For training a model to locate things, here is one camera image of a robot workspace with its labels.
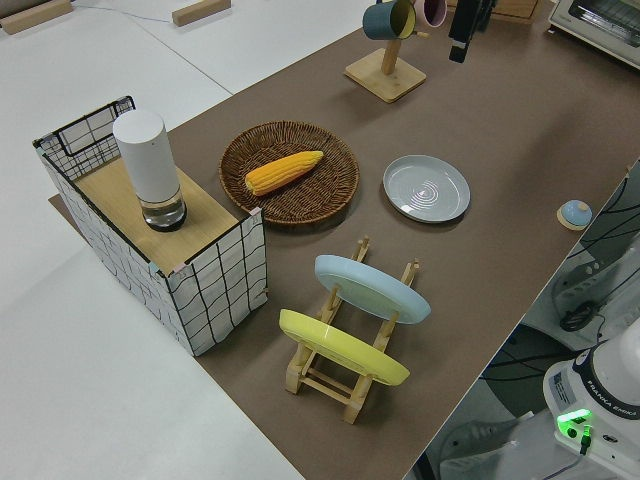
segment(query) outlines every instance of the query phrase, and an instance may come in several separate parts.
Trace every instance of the brown tabletop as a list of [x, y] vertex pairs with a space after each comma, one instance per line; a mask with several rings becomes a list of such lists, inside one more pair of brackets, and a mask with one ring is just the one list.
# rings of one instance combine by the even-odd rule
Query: brown tabletop
[[[357, 31], [170, 132], [178, 165], [238, 214], [217, 167], [254, 125], [310, 122], [358, 158], [361, 182], [344, 221], [268, 229], [269, 301], [197, 359], [306, 478], [402, 478], [578, 240], [558, 223], [558, 207], [575, 198], [597, 211], [640, 154], [638, 72], [547, 33], [548, 9], [534, 25], [492, 21], [464, 64], [448, 60], [449, 22], [428, 40], [404, 41], [400, 58], [427, 80], [393, 104], [342, 73], [384, 47]], [[422, 224], [392, 207], [383, 173], [407, 154], [463, 173], [471, 204], [462, 218]], [[414, 288], [433, 313], [398, 325], [387, 352], [411, 375], [398, 387], [374, 384], [352, 426], [340, 403], [285, 391], [295, 344], [279, 330], [278, 312], [315, 314], [326, 293], [315, 257], [349, 256], [363, 235], [367, 263], [391, 275], [420, 259]], [[371, 341], [378, 322], [345, 306], [334, 325]]]

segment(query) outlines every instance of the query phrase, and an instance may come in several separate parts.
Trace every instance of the oven door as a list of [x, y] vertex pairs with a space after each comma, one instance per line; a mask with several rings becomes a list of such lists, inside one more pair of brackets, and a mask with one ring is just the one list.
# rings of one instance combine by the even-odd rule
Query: oven door
[[549, 21], [640, 68], [640, 0], [558, 0]]

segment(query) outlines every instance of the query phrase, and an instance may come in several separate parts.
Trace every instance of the white cylinder speaker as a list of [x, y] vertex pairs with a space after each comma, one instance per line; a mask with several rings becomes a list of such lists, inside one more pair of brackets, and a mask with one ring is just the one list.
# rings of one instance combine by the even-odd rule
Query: white cylinder speaker
[[149, 227], [177, 230], [186, 204], [162, 118], [148, 110], [130, 110], [116, 118], [113, 136]]

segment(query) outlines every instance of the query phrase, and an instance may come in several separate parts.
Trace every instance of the woven tray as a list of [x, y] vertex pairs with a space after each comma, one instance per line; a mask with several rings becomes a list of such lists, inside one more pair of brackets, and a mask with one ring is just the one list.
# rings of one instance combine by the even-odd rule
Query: woven tray
[[[254, 196], [245, 175], [265, 163], [305, 150], [324, 158], [310, 172], [267, 195]], [[250, 212], [260, 207], [264, 219], [278, 225], [313, 224], [342, 210], [358, 186], [358, 163], [349, 147], [331, 132], [308, 123], [280, 121], [253, 127], [227, 147], [219, 167], [222, 187]]]

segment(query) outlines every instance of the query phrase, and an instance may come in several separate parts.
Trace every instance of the yellow corn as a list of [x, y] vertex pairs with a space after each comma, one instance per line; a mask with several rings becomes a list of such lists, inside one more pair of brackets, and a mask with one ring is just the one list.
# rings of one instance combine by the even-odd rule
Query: yellow corn
[[307, 173], [323, 156], [324, 153], [316, 150], [274, 160], [247, 173], [245, 184], [254, 195], [265, 195]]

